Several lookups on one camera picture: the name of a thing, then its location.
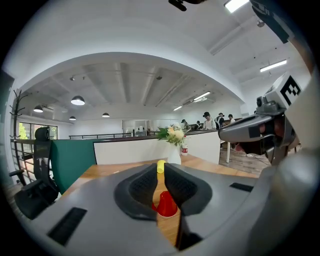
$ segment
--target person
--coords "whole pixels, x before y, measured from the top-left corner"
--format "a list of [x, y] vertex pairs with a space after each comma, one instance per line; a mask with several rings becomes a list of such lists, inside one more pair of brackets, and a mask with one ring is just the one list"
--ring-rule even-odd
[[216, 129], [219, 130], [222, 126], [224, 126], [225, 115], [223, 113], [219, 113], [219, 115], [214, 119]]
[[203, 127], [202, 127], [202, 124], [200, 123], [200, 121], [196, 121], [196, 130], [199, 131], [201, 130]]
[[205, 121], [203, 123], [203, 129], [205, 130], [214, 129], [215, 128], [214, 120], [210, 117], [209, 112], [204, 112], [203, 117], [205, 118]]
[[186, 119], [182, 119], [181, 123], [184, 124], [184, 133], [187, 133], [191, 130], [191, 126], [187, 123]]
[[230, 124], [234, 123], [236, 120], [234, 119], [234, 116], [232, 114], [228, 115], [228, 118], [230, 119]]

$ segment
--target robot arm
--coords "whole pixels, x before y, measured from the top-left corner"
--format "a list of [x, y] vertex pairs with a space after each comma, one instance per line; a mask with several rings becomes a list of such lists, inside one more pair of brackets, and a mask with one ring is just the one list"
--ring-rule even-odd
[[[285, 111], [301, 91], [290, 74], [283, 74], [265, 95], [257, 98], [256, 114], [221, 128], [218, 131], [220, 139], [240, 143], [247, 154], [265, 154], [272, 165], [278, 165], [296, 139]], [[281, 127], [280, 134], [275, 126]]]

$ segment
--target white vase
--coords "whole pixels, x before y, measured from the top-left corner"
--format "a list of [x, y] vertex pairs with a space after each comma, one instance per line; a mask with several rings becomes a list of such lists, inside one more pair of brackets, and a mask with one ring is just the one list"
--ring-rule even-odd
[[176, 146], [175, 144], [170, 143], [169, 154], [166, 160], [167, 163], [181, 165], [179, 149], [180, 149], [179, 146]]

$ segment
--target black coat rack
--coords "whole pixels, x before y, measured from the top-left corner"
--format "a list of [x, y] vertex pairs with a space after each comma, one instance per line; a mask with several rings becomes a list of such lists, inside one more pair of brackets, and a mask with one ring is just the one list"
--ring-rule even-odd
[[17, 147], [17, 138], [20, 137], [20, 135], [17, 136], [17, 117], [21, 116], [22, 114], [19, 114], [19, 112], [21, 110], [25, 109], [25, 107], [19, 109], [19, 103], [24, 97], [26, 97], [28, 95], [24, 95], [24, 96], [21, 97], [21, 90], [19, 92], [19, 95], [17, 95], [15, 90], [13, 90], [13, 92], [15, 94], [16, 102], [15, 102], [14, 113], [10, 112], [10, 114], [13, 116], [13, 136], [10, 135], [10, 137], [13, 138], [15, 157], [16, 157], [16, 161], [17, 161], [17, 165], [18, 165], [18, 169], [19, 170], [10, 172], [9, 176], [12, 177], [12, 176], [17, 175], [17, 177], [19, 178], [21, 184], [23, 186], [25, 186], [26, 185], [26, 181], [25, 181], [25, 178], [23, 176], [24, 170], [21, 168], [21, 165], [20, 165], [20, 159], [19, 159], [18, 147]]

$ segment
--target wooden table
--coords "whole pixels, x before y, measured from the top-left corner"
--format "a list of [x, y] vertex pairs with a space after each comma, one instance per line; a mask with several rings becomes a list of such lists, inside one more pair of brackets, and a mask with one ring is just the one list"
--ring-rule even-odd
[[[156, 163], [158, 160], [145, 161], [145, 162], [135, 162], [135, 163], [126, 163], [126, 164], [108, 164], [108, 165], [92, 165], [84, 174], [82, 174], [62, 195], [62, 199], [69, 195], [74, 190], [78, 189], [82, 184], [100, 177], [105, 177], [116, 172], [122, 172], [126, 169], [141, 166], [144, 164]], [[256, 175], [248, 173], [241, 170], [232, 169], [222, 165], [214, 164], [201, 158], [187, 155], [181, 155], [181, 165], [187, 166], [190, 168], [217, 173], [224, 175], [235, 175], [243, 176], [250, 178], [257, 178]], [[165, 186], [165, 176], [163, 173], [157, 173], [158, 184], [153, 194], [153, 203], [157, 207], [160, 201], [160, 194], [163, 191], [167, 191]], [[157, 226], [163, 233], [163, 235], [172, 243], [176, 244], [178, 228], [180, 220], [180, 210], [178, 209], [177, 213], [172, 217], [163, 217], [157, 215]]]

